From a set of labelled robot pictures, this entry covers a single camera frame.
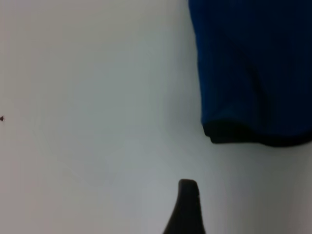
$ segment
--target blue fabric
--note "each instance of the blue fabric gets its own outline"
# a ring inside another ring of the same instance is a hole
[[[312,130],[312,1],[189,0],[202,123],[264,135]]]

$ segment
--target black trim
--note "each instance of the black trim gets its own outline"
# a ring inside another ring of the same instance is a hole
[[[210,121],[205,123],[203,128],[205,135],[215,144],[258,142],[273,147],[290,147],[312,141],[312,130],[299,136],[261,135],[244,124],[230,120]]]

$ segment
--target black plastic piece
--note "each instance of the black plastic piece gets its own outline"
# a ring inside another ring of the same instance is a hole
[[[164,234],[205,234],[199,189],[194,180],[180,180],[175,208]]]

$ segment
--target blue cloth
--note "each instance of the blue cloth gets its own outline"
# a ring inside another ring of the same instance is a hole
[[[312,130],[312,1],[189,0],[198,50],[202,123],[254,132]]]

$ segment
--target black hem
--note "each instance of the black hem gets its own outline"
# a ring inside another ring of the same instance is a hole
[[[273,147],[290,147],[312,141],[312,130],[298,136],[270,136],[255,133],[248,126],[230,120],[214,120],[203,124],[212,143],[261,143]]]

